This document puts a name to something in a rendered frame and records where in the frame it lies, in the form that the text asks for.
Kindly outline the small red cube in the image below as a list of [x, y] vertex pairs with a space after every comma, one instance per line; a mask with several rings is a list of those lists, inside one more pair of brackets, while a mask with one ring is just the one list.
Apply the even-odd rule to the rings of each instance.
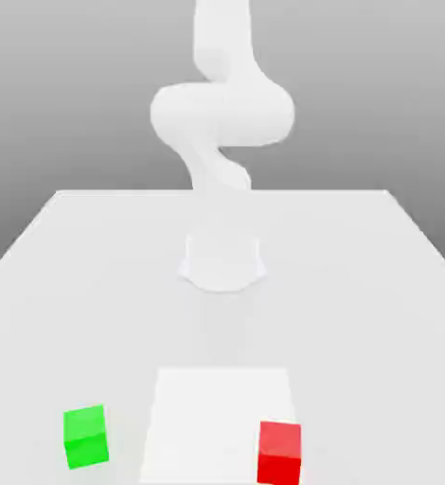
[[262, 421], [259, 428], [257, 483], [299, 485], [302, 466], [299, 423]]

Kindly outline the small green cube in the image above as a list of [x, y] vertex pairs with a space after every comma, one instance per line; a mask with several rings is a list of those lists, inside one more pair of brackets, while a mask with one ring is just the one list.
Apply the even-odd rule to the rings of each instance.
[[109, 460], [102, 404], [63, 412], [63, 446], [70, 470]]

